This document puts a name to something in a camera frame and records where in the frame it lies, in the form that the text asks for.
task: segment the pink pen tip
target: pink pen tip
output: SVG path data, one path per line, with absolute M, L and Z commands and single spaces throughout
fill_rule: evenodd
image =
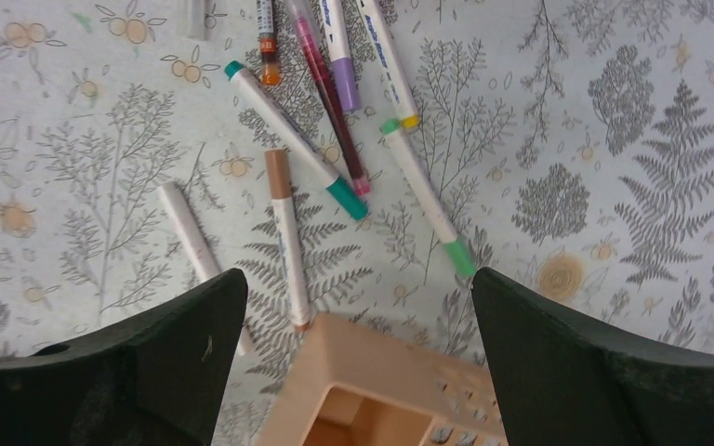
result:
M 371 183 L 368 182 L 368 178 L 362 177 L 353 180 L 352 185 L 354 187 L 354 193 L 358 197 L 362 197 L 371 191 Z

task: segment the beige basket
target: beige basket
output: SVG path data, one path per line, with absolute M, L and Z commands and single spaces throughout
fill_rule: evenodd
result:
M 498 444 L 488 370 L 322 313 L 256 446 Z

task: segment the orange pen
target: orange pen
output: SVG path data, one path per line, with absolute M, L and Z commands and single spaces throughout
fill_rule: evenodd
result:
M 281 73 L 278 68 L 278 41 L 275 39 L 275 23 L 272 19 L 272 0 L 257 0 L 258 7 L 258 44 L 261 51 L 261 62 L 264 73 L 261 82 L 264 85 L 281 83 Z

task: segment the purple cap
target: purple cap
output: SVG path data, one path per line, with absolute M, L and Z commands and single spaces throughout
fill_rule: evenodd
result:
M 337 97 L 344 112 L 354 112 L 360 108 L 360 97 L 357 96 L 357 85 L 354 82 L 354 67 L 351 58 L 333 60 L 333 74 Z

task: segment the yellow tip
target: yellow tip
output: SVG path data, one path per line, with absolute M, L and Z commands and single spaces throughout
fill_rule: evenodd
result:
M 261 77 L 261 82 L 264 85 L 278 85 L 281 83 L 281 74 L 277 64 L 264 65 L 264 75 Z
M 418 124 L 420 124 L 420 117 L 416 114 L 413 114 L 412 116 L 409 116 L 408 118 L 403 118 L 401 120 L 401 125 L 403 125 L 405 128 L 416 127 Z

